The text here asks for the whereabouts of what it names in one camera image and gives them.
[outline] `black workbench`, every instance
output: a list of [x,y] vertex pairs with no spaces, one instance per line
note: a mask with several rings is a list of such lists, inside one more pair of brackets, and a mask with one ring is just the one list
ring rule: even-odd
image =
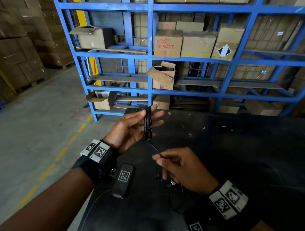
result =
[[[163,120],[153,130],[159,150],[190,147],[216,178],[231,179],[251,195],[276,231],[304,230],[305,119],[166,110]],[[183,216],[169,206],[169,181],[154,179],[161,172],[151,157],[155,153],[148,141],[140,141],[118,158],[118,166],[136,167],[129,197],[112,197],[105,191],[113,183],[100,183],[78,231],[187,230]]]

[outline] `concrete floor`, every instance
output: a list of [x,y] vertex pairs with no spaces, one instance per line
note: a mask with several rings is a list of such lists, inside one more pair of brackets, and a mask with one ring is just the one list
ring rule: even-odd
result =
[[[20,202],[34,187],[34,198],[62,177],[93,139],[103,138],[118,116],[93,118],[75,67],[49,70],[51,79],[31,87],[0,111],[0,223],[18,210]],[[76,140],[68,145],[70,139]],[[55,158],[68,147],[59,161]],[[43,180],[41,175],[55,164]],[[77,230],[85,205],[69,230]]]

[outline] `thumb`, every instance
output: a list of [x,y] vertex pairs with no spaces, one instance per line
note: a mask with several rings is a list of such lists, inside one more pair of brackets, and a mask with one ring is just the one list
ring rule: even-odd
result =
[[169,159],[157,159],[157,164],[170,171],[176,177],[179,177],[180,167],[176,164],[173,164]]
[[145,115],[146,115],[146,110],[142,110],[142,111],[138,112],[135,116],[125,120],[126,126],[131,127],[131,126],[139,123],[141,120],[144,119]]

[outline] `blue metal shelving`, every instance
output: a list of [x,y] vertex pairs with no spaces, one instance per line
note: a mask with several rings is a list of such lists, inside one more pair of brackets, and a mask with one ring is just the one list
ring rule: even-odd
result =
[[[88,94],[92,90],[106,90],[106,91],[118,91],[118,92],[130,92],[131,95],[136,96],[137,93],[147,94],[148,95],[148,105],[152,104],[152,94],[170,94],[170,95],[183,95],[183,96],[197,96],[197,97],[215,97],[217,98],[216,103],[214,105],[213,111],[216,112],[221,104],[222,99],[224,98],[233,98],[233,99],[250,99],[250,100],[262,100],[262,101],[274,101],[274,102],[288,102],[289,104],[280,114],[281,116],[288,115],[293,108],[298,104],[298,102],[305,96],[305,86],[295,95],[293,96],[285,89],[279,89],[278,91],[283,94],[283,97],[279,96],[268,96],[266,93],[268,89],[265,89],[262,94],[256,93],[252,88],[247,88],[249,94],[226,94],[227,87],[229,83],[233,81],[242,81],[244,80],[231,80],[235,69],[238,64],[253,64],[253,65],[274,65],[276,66],[272,76],[269,81],[263,81],[264,83],[272,83],[275,82],[280,72],[286,66],[294,66],[294,67],[305,67],[305,59],[303,56],[298,55],[287,55],[284,54],[279,57],[278,53],[260,53],[260,52],[250,52],[244,51],[244,47],[246,45],[247,39],[251,33],[252,27],[255,23],[255,20],[259,14],[264,15],[274,15],[274,14],[295,14],[295,15],[305,15],[304,7],[295,7],[295,6],[270,6],[263,5],[264,0],[255,0],[253,5],[224,5],[224,4],[156,4],[153,3],[153,0],[148,0],[147,4],[141,3],[130,3],[130,0],[122,0],[122,3],[89,3],[82,0],[81,3],[70,3],[67,0],[54,0],[57,11],[59,13],[59,17],[61,23],[64,28],[64,32],[68,39],[69,46],[72,51],[73,58],[75,60],[75,64],[77,70],[79,72],[81,82],[83,84],[85,93]],[[97,51],[92,50],[91,52],[76,50],[74,41],[72,40],[72,36],[69,35],[68,26],[74,28],[74,22],[71,17],[71,10],[83,10],[85,12],[87,22],[89,22],[89,14],[88,11],[122,11],[123,12],[123,21],[124,21],[124,32],[126,43],[123,45],[127,45],[129,49],[139,49],[139,50],[148,50],[147,55],[141,54],[131,54],[131,53],[118,53],[118,52],[107,52],[107,51]],[[131,12],[146,12],[148,14],[148,46],[140,47],[134,46],[133,42],[133,33],[132,33],[132,23],[131,23]],[[157,58],[153,56],[153,41],[154,34],[157,29],[157,13],[159,12],[206,12],[206,13],[226,13],[230,14],[228,23],[231,23],[233,20],[233,16],[235,13],[248,13],[249,17],[246,22],[246,29],[243,35],[243,38],[240,42],[240,45],[235,53],[235,57],[231,62],[215,60],[215,59],[201,59],[201,58]],[[288,52],[293,52],[297,49],[300,42],[305,37],[305,23],[299,29],[297,35],[295,36],[293,42],[288,48]],[[113,46],[113,48],[122,48],[122,44]],[[255,54],[261,59],[242,59],[242,54]],[[217,65],[218,64],[228,64],[229,68],[226,73],[224,79],[217,81],[221,81],[221,87],[219,90],[216,89],[216,93],[213,92],[193,92],[186,91],[185,87],[182,87],[183,91],[174,91],[174,90],[160,90],[152,88],[152,79],[145,75],[137,75],[137,77],[148,77],[148,89],[139,89],[136,88],[136,83],[130,83],[130,87],[125,87],[122,85],[120,87],[107,87],[105,84],[103,86],[96,86],[92,84],[92,81],[88,80],[88,70],[86,65],[84,65],[84,61],[86,57],[96,57],[96,58],[117,58],[117,59],[127,59],[128,60],[128,70],[129,73],[135,74],[135,59],[143,59],[148,60],[148,69],[152,67],[153,60],[163,60],[163,61],[188,61],[188,62],[201,62],[204,63],[203,69],[205,71],[207,63],[214,63],[214,68],[210,78],[201,78],[201,81],[212,81],[214,79]],[[103,75],[101,69],[101,63],[98,62],[98,69],[100,75]],[[107,73],[108,76],[125,76],[128,77],[127,74],[111,74]],[[191,80],[192,77],[183,78],[185,80]],[[111,111],[103,111],[103,110],[95,110],[92,103],[90,104],[90,108],[92,114],[94,116],[95,121],[97,121],[98,114],[105,115],[123,115],[123,110],[111,110]]]

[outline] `yellow pillar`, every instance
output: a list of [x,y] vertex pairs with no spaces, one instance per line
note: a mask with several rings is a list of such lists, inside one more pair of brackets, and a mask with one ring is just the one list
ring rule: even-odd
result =
[[[79,21],[79,25],[81,27],[87,26],[87,21],[86,21],[86,16],[85,16],[85,12],[83,10],[77,10],[77,17],[78,17],[78,21]],[[92,69],[92,73],[93,75],[97,75],[99,73],[99,70],[97,68],[97,61],[96,58],[94,57],[89,57],[89,61],[90,61],[90,66]],[[101,81],[96,81],[95,85],[101,86],[102,83]]]

